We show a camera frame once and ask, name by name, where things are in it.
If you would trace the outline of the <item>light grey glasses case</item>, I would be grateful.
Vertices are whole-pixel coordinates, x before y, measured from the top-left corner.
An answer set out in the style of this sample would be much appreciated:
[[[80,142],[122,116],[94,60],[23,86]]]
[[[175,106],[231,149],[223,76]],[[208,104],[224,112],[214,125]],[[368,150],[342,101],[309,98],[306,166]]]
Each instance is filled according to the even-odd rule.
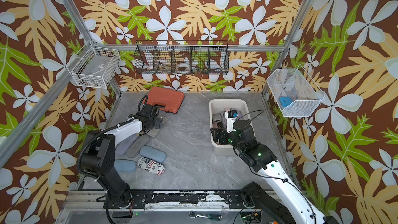
[[[147,135],[152,137],[152,138],[155,138],[160,133],[160,131],[163,129],[163,127],[165,126],[167,121],[168,121],[167,117],[165,117],[165,116],[157,116],[154,119],[154,128],[151,129],[147,133]]]

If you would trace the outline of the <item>pale purple glasses case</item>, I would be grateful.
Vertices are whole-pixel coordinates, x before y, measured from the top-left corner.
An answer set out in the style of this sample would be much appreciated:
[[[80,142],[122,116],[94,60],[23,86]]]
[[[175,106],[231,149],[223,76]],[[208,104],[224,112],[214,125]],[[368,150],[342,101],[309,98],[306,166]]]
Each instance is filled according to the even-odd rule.
[[[220,115],[221,115],[221,117],[222,117],[222,120],[221,120],[222,125],[223,125],[223,126],[226,126],[226,125],[227,125],[227,119],[228,119],[228,113],[225,112],[225,111],[222,111],[222,112],[220,113]]]

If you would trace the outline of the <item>grey fabric glasses case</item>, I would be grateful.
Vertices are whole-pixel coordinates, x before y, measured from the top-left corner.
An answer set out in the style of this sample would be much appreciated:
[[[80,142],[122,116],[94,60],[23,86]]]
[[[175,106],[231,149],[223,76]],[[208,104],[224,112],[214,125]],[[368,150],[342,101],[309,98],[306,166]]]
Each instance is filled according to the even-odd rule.
[[[223,116],[218,113],[218,114],[213,114],[212,116],[212,123],[220,123],[222,122]]]

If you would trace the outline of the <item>cream plastic storage box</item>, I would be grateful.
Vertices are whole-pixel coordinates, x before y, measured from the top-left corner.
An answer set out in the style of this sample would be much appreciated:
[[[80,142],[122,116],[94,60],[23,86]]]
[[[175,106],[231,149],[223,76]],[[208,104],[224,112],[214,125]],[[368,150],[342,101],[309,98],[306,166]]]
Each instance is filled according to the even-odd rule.
[[[209,117],[211,121],[211,114],[216,114],[224,111],[225,108],[231,108],[232,110],[239,110],[242,112],[242,114],[249,113],[247,104],[244,100],[240,99],[215,99],[211,100],[209,103]],[[212,140],[211,143],[213,145],[213,152],[217,156],[233,156],[235,155],[235,152],[232,152],[231,148],[227,148],[226,146],[217,148],[215,144],[213,144]],[[246,146],[246,148],[253,148],[257,145],[250,145]]]

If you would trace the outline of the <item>flag print glasses case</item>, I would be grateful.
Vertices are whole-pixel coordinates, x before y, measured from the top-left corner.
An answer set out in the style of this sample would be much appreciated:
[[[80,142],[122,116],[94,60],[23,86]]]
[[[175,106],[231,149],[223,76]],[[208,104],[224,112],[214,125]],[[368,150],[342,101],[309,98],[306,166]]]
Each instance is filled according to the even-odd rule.
[[[138,161],[138,167],[146,172],[162,175],[165,171],[165,166],[154,161],[153,159],[141,157]]]

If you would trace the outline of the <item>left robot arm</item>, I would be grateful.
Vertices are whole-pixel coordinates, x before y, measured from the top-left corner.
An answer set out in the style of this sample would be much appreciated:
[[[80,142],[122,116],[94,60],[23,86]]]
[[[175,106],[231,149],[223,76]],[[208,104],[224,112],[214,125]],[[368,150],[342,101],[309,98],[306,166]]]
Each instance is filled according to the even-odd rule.
[[[129,208],[132,205],[131,189],[114,166],[116,146],[163,127],[158,117],[159,108],[149,104],[148,98],[147,94],[143,96],[137,113],[130,114],[126,121],[89,134],[78,156],[78,172],[95,179],[105,189],[106,207]]]

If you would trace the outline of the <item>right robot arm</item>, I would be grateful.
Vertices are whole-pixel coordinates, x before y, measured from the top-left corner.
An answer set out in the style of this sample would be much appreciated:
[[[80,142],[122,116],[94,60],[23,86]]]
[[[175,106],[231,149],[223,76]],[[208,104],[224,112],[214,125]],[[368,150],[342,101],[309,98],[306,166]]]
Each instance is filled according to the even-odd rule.
[[[230,145],[233,152],[263,178],[279,196],[275,200],[259,184],[252,182],[241,190],[244,206],[258,208],[279,224],[335,224],[333,216],[317,209],[291,181],[274,153],[257,141],[252,120],[236,110],[210,116],[212,140]]]

